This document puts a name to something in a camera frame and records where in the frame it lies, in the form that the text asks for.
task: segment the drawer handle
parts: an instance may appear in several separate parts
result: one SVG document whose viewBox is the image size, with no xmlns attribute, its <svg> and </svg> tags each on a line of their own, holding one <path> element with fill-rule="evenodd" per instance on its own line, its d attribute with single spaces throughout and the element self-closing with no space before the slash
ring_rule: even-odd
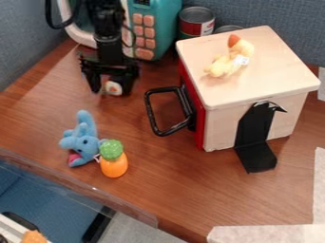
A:
<svg viewBox="0 0 325 243">
<path fill-rule="evenodd" d="M 182 112 L 185 116 L 185 120 L 162 131 L 157 126 L 155 115 L 152 110 L 152 106 L 150 102 L 150 96 L 152 94 L 167 93 L 167 92 L 174 92 L 178 96 L 179 102 L 182 106 Z M 185 126 L 190 126 L 193 123 L 194 112 L 186 97 L 184 86 L 182 87 L 169 86 L 169 87 L 159 87 L 159 88 L 150 89 L 144 93 L 144 103 L 145 103 L 145 108 L 146 108 L 147 116 L 150 121 L 152 131 L 159 137 L 165 137 L 171 135 L 177 131 L 180 131 Z"/>
</svg>

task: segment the orange button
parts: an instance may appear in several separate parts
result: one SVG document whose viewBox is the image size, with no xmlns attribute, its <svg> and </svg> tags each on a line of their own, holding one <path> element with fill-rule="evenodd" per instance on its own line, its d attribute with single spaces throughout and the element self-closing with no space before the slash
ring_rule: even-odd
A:
<svg viewBox="0 0 325 243">
<path fill-rule="evenodd" d="M 153 29 L 153 28 L 145 28 L 144 29 L 144 35 L 147 38 L 153 39 L 155 37 L 155 29 Z"/>
<path fill-rule="evenodd" d="M 144 47 L 144 38 L 143 37 L 137 37 L 136 45 L 138 47 Z"/>
<path fill-rule="evenodd" d="M 155 17 L 152 15 L 145 15 L 143 22 L 145 26 L 153 27 L 155 25 Z"/>
<path fill-rule="evenodd" d="M 135 26 L 134 32 L 136 35 L 143 35 L 143 27 Z"/>
<path fill-rule="evenodd" d="M 143 24 L 143 15 L 140 13 L 133 13 L 133 23 L 135 25 L 142 25 Z"/>
<path fill-rule="evenodd" d="M 154 49 L 156 47 L 156 41 L 151 39 L 146 39 L 145 46 L 149 49 Z"/>
<path fill-rule="evenodd" d="M 149 49 L 136 49 L 136 56 L 140 59 L 151 60 L 154 57 L 154 53 Z"/>
</svg>

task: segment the phone keypad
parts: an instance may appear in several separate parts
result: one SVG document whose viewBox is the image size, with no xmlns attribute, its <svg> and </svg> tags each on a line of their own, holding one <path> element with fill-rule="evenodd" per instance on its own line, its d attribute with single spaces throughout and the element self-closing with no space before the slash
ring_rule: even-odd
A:
<svg viewBox="0 0 325 243">
<path fill-rule="evenodd" d="M 135 55 L 144 60 L 152 60 L 157 46 L 155 35 L 155 16 L 133 14 L 134 32 L 137 35 Z"/>
</svg>

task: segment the wooden desk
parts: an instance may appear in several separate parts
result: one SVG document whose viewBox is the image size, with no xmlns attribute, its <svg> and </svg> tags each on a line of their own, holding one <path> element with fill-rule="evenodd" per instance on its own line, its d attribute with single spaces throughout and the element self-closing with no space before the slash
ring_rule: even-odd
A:
<svg viewBox="0 0 325 243">
<path fill-rule="evenodd" d="M 184 129 L 156 137 L 143 104 L 144 92 L 179 82 L 177 58 L 144 64 L 142 80 L 125 98 L 91 94 L 81 79 L 75 44 L 66 41 L 0 96 L 0 158 L 190 242 L 203 242 L 217 225 L 302 224 L 313 215 L 314 153 L 325 147 L 325 103 L 309 96 L 291 138 L 270 142 L 274 171 L 247 175 L 232 149 L 196 149 Z M 155 99 L 173 122 L 182 118 L 175 99 Z M 126 175 L 106 178 L 93 162 L 67 166 L 58 146 L 76 113 L 89 110 L 100 138 L 124 143 Z"/>
</svg>

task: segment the plush toy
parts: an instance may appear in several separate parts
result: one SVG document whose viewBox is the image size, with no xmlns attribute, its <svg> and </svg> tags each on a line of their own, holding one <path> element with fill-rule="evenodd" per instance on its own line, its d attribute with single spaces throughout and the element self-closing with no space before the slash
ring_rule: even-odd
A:
<svg viewBox="0 0 325 243">
<path fill-rule="evenodd" d="M 249 58 L 254 54 L 254 46 L 232 34 L 228 39 L 229 53 L 218 54 L 212 65 L 204 71 L 212 77 L 227 77 L 238 71 L 243 65 L 248 65 Z"/>
<path fill-rule="evenodd" d="M 63 149 L 73 150 L 69 155 L 68 166 L 75 167 L 86 164 L 99 153 L 101 141 L 97 138 L 96 123 L 90 113 L 81 110 L 77 114 L 77 126 L 64 132 L 60 140 Z"/>
<path fill-rule="evenodd" d="M 107 177 L 122 176 L 128 168 L 122 143 L 118 140 L 99 140 L 96 123 L 89 112 L 79 111 L 77 120 L 77 126 L 66 130 L 60 140 L 61 148 L 74 151 L 68 157 L 68 166 L 75 167 L 97 160 Z"/>
</svg>

